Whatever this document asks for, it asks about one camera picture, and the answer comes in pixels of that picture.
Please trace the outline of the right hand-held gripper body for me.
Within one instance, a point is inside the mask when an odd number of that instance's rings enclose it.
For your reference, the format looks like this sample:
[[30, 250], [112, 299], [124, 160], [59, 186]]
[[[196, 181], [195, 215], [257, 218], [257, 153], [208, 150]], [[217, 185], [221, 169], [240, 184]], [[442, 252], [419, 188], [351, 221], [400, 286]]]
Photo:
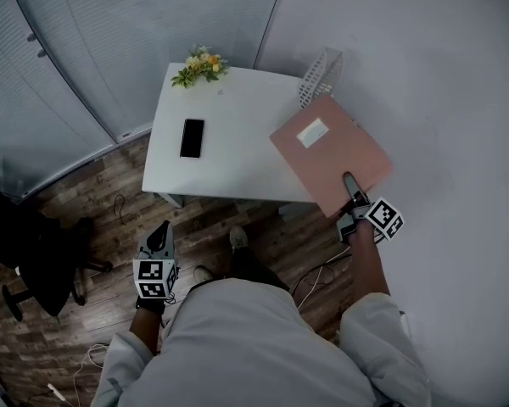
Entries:
[[383, 238], [391, 241], [404, 225], [404, 219], [390, 202], [379, 198], [374, 203], [351, 205], [337, 221], [340, 242], [349, 243], [349, 235], [357, 229], [360, 220], [369, 221], [375, 228], [375, 242]]

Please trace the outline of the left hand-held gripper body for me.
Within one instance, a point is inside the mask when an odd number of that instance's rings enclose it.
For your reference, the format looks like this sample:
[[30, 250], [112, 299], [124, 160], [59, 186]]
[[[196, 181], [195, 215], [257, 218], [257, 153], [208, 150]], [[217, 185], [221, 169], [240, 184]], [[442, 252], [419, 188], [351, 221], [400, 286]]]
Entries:
[[152, 253], [147, 247], [147, 238], [151, 232], [145, 234], [138, 243], [137, 256], [132, 261], [138, 296], [145, 299], [173, 299], [172, 289], [179, 273], [175, 258], [173, 228], [170, 223], [166, 246], [158, 253]]

